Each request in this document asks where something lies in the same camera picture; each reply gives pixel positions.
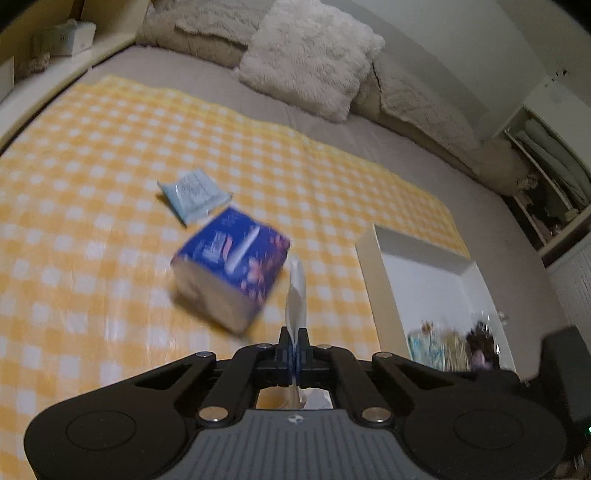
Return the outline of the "white face mask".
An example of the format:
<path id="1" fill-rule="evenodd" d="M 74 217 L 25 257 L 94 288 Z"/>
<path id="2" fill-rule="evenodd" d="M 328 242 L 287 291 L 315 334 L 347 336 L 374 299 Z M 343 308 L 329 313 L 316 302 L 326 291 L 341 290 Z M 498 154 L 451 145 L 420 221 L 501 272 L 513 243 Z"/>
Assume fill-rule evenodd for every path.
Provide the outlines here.
<path id="1" fill-rule="evenodd" d="M 307 281 L 305 281 L 304 265 L 297 255 L 287 255 L 287 267 L 290 273 L 290 286 L 287 291 L 284 317 L 291 344 L 297 346 L 298 331 L 307 327 Z"/>

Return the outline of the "dark item in clear bag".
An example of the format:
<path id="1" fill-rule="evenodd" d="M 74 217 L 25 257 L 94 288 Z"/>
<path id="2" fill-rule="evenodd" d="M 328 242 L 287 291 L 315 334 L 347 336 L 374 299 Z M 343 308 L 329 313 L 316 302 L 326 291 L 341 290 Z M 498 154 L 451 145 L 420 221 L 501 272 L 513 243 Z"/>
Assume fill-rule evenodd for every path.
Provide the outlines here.
<path id="1" fill-rule="evenodd" d="M 489 326 L 479 321 L 466 335 L 470 366 L 473 371 L 500 368 L 499 349 Z"/>

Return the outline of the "blue floral tissue pack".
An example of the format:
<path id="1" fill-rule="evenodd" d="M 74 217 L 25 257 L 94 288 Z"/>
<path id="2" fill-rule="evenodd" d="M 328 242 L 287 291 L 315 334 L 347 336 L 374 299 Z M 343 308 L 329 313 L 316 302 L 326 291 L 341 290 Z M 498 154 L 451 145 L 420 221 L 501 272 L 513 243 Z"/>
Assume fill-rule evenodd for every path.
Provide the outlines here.
<path id="1" fill-rule="evenodd" d="M 249 329 L 273 291 L 290 239 L 228 207 L 172 257 L 177 291 L 197 312 L 233 334 Z"/>

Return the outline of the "patterned light blue pouch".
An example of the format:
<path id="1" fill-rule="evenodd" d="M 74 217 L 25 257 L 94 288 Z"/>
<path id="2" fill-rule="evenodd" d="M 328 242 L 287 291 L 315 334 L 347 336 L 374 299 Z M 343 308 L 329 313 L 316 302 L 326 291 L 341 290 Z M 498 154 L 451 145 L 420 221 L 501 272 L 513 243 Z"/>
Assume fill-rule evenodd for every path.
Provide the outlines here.
<path id="1" fill-rule="evenodd" d="M 407 341 L 414 362 L 440 371 L 445 370 L 445 347 L 433 323 L 424 322 L 420 329 L 410 331 Z"/>

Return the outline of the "white shallow cardboard box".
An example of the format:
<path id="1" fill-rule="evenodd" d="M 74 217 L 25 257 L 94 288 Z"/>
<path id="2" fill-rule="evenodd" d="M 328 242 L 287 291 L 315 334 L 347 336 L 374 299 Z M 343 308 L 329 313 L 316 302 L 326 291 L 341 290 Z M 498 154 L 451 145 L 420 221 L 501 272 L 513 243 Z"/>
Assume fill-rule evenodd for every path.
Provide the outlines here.
<path id="1" fill-rule="evenodd" d="M 467 334 L 482 321 L 498 347 L 500 366 L 516 369 L 476 262 L 377 224 L 356 242 L 356 254 L 383 350 L 409 358 L 409 335 L 423 326 Z"/>

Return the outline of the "light blue wet wipe packet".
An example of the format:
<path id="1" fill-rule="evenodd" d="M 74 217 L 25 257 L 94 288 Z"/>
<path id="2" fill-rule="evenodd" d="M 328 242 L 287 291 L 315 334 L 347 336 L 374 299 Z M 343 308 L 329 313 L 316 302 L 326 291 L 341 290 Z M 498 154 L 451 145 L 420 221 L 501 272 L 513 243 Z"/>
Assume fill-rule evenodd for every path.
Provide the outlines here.
<path id="1" fill-rule="evenodd" d="M 231 193 L 219 188 L 201 169 L 190 171 L 175 182 L 157 185 L 184 226 L 204 219 L 232 199 Z"/>

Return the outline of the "fluffy beige bolster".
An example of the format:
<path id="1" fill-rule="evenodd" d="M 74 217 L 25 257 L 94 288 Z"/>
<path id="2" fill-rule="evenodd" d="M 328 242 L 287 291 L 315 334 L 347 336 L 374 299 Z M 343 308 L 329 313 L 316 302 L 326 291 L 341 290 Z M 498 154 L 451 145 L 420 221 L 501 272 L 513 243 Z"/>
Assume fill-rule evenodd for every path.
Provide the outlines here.
<path id="1" fill-rule="evenodd" d="M 528 164 L 510 141 L 493 138 L 485 141 L 474 154 L 478 180 L 503 196 L 514 196 L 528 179 Z"/>

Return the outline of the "yellow checkered cloth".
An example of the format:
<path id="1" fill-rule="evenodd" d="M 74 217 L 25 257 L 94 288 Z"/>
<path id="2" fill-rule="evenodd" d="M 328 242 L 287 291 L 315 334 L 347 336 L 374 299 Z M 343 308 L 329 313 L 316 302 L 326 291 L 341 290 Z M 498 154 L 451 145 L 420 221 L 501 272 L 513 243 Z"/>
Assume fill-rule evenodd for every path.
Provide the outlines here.
<path id="1" fill-rule="evenodd" d="M 373 224 L 466 255 L 437 198 L 383 167 L 221 105 L 109 77 L 66 91 L 1 158 L 1 475 L 29 479 L 23 435 L 44 408 L 193 352 L 273 342 L 288 276 L 236 337 L 173 297 L 193 229 L 160 185 L 204 171 L 290 239 L 308 329 L 368 357 L 378 336 L 356 242 Z"/>

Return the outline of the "right side shelf unit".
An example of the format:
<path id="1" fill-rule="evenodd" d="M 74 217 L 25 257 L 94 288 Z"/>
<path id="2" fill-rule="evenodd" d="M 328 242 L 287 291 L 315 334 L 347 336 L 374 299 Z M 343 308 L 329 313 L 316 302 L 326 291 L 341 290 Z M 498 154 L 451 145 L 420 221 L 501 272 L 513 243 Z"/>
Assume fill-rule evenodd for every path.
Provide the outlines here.
<path id="1" fill-rule="evenodd" d="M 590 106 L 547 77 L 498 135 L 528 168 L 506 203 L 548 267 L 590 232 Z"/>

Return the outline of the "beige right bed pillow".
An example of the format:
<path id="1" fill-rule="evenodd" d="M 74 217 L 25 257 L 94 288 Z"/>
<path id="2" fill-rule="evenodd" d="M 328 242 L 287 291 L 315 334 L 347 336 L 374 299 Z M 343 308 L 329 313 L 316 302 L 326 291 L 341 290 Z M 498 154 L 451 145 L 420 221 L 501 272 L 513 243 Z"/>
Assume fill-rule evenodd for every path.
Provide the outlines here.
<path id="1" fill-rule="evenodd" d="M 387 54 L 373 62 L 351 109 L 443 156 L 464 173 L 480 175 L 476 154 L 481 142 L 463 113 Z"/>

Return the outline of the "beige bed pillow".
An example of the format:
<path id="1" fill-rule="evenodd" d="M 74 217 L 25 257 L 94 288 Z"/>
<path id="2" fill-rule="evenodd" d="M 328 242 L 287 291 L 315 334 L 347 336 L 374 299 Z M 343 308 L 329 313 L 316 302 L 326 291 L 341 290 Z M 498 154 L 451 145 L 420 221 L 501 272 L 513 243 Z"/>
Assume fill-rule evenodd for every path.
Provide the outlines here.
<path id="1" fill-rule="evenodd" d="M 480 175 L 476 154 L 481 142 L 463 113 L 387 54 L 373 62 L 351 109 L 443 156 L 464 173 Z"/>
<path id="2" fill-rule="evenodd" d="M 190 55 L 225 68 L 238 66 L 272 1 L 155 1 L 135 42 Z"/>

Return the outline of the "fluffy white square cushion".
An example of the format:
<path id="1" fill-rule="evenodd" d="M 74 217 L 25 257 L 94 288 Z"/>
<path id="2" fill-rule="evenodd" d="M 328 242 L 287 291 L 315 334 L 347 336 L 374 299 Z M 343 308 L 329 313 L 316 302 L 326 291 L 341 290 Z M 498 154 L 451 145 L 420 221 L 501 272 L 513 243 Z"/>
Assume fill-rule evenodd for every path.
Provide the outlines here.
<path id="1" fill-rule="evenodd" d="M 384 46 L 369 25 L 334 6 L 276 1 L 235 75 L 259 93 L 342 123 Z"/>

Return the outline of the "beige left bed pillow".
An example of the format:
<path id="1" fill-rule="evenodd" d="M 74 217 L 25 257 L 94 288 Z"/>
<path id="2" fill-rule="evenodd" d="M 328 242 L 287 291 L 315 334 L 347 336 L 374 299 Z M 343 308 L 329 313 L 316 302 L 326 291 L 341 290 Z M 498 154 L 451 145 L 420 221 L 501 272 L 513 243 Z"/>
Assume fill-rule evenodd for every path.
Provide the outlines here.
<path id="1" fill-rule="evenodd" d="M 225 68 L 238 66 L 272 1 L 155 1 L 135 42 L 190 55 Z"/>

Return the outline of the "wooden side shelf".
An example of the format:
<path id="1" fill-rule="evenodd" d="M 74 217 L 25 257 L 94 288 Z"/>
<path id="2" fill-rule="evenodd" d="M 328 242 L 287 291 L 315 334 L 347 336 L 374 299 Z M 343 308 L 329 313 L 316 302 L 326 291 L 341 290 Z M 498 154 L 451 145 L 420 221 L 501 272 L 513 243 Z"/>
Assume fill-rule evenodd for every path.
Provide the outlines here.
<path id="1" fill-rule="evenodd" d="M 134 43 L 149 0 L 1 3 L 1 148 L 45 105 L 89 69 Z M 31 53 L 38 31 L 74 19 L 93 22 L 90 49 L 71 57 Z"/>

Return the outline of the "tissue box on shelf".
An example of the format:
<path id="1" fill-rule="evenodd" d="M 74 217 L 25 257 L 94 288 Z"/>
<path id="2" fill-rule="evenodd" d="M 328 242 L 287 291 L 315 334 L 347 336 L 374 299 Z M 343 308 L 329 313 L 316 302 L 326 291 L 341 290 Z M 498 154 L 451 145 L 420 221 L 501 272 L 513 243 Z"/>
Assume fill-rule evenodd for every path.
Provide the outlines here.
<path id="1" fill-rule="evenodd" d="M 71 57 L 92 47 L 95 32 L 95 23 L 69 19 L 35 33 L 31 53 L 34 56 L 48 53 L 51 57 Z"/>

